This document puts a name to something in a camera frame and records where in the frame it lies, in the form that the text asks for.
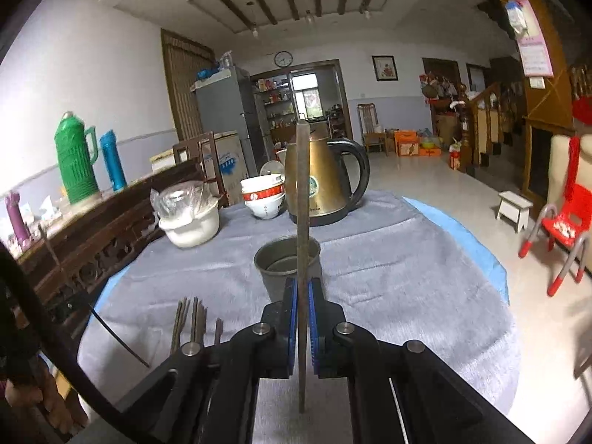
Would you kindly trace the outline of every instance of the clock face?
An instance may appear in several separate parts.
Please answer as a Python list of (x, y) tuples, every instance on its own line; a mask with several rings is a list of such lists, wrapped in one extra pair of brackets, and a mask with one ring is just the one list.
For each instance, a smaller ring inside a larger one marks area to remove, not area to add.
[(280, 67), (289, 67), (294, 61), (294, 57), (289, 51), (279, 51), (275, 54), (273, 61)]

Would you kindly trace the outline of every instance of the gray tablecloth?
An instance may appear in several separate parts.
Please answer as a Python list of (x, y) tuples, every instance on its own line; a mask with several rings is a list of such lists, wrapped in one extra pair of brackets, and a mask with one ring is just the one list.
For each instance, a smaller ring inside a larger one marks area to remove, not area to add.
[[(100, 314), (155, 366), (169, 351), (178, 299), (198, 296), (208, 307), (206, 345), (215, 317), (223, 340), (258, 322), (269, 301), (253, 265), (268, 240), (295, 234), (287, 213), (256, 220), (242, 205), (223, 209), (220, 231), (193, 249), (168, 239), (150, 244), (108, 296)], [(321, 243), (327, 299), (377, 339), (424, 341), (501, 412), (519, 375), (516, 324), (510, 310), (451, 236), (402, 199), (368, 191), (340, 222), (311, 229)], [(182, 342), (188, 340), (187, 323)], [(92, 320), (79, 362), (115, 402), (148, 372)], [(260, 384), (253, 442), (351, 442), (347, 386), (318, 380), (309, 362), (307, 412), (297, 410), (297, 377)]]

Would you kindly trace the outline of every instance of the kettle handle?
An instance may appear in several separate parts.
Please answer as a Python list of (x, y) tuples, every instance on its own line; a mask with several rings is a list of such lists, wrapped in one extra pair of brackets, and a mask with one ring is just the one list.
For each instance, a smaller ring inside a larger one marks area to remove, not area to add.
[(99, 149), (97, 147), (97, 133), (95, 132), (95, 127), (89, 127), (86, 130), (84, 130), (84, 139), (87, 138), (88, 134), (90, 134), (92, 142), (91, 165), (93, 165), (97, 161), (97, 158), (99, 158)]
[(366, 150), (364, 150), (362, 145), (348, 138), (331, 139), (327, 141), (327, 145), (335, 152), (339, 152), (340, 154), (350, 153), (356, 157), (357, 164), (360, 167), (360, 181), (347, 203), (348, 210), (353, 210), (368, 187), (368, 181), (370, 179), (370, 162), (368, 161), (368, 154), (366, 154)]

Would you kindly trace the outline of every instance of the person's hand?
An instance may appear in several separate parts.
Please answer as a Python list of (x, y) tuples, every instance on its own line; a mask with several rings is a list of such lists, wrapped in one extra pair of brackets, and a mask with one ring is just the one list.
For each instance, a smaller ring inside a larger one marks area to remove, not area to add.
[(5, 398), (11, 407), (32, 407), (43, 403), (48, 412), (47, 421), (52, 427), (66, 434), (72, 430), (74, 423), (83, 427), (87, 425), (88, 417), (80, 406), (78, 399), (69, 400), (67, 406), (57, 391), (56, 380), (49, 373), (45, 362), (39, 358), (42, 383), (34, 385), (15, 386), (10, 380), (6, 383)]

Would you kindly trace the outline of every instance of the child's chair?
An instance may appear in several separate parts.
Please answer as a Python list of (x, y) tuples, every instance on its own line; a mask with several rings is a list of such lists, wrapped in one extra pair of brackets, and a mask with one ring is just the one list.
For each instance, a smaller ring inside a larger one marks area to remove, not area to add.
[[(545, 227), (549, 232), (549, 244), (548, 250), (551, 251), (555, 245), (555, 239), (559, 240), (568, 249), (571, 248), (567, 261), (563, 265), (561, 272), (557, 278), (553, 281), (551, 286), (547, 289), (547, 295), (553, 297), (557, 289), (563, 282), (563, 279), (569, 272), (569, 268), (575, 261), (576, 256), (581, 250), (579, 256), (579, 269), (578, 274), (575, 277), (576, 283), (580, 283), (584, 276), (584, 268), (588, 248), (590, 247), (590, 223), (592, 221), (592, 193), (581, 185), (573, 185), (573, 192), (571, 199), (566, 201), (561, 208), (561, 212), (557, 214), (557, 207), (548, 203), (543, 207), (539, 217), (536, 220), (535, 228), (532, 229), (531, 234), (528, 236), (518, 256), (521, 259), (526, 257), (528, 251), (532, 247), (532, 241), (537, 236), (537, 232), (541, 228), (541, 225)], [(567, 229), (572, 229), (573, 234), (566, 236), (555, 228), (556, 223), (561, 223), (566, 226)]]

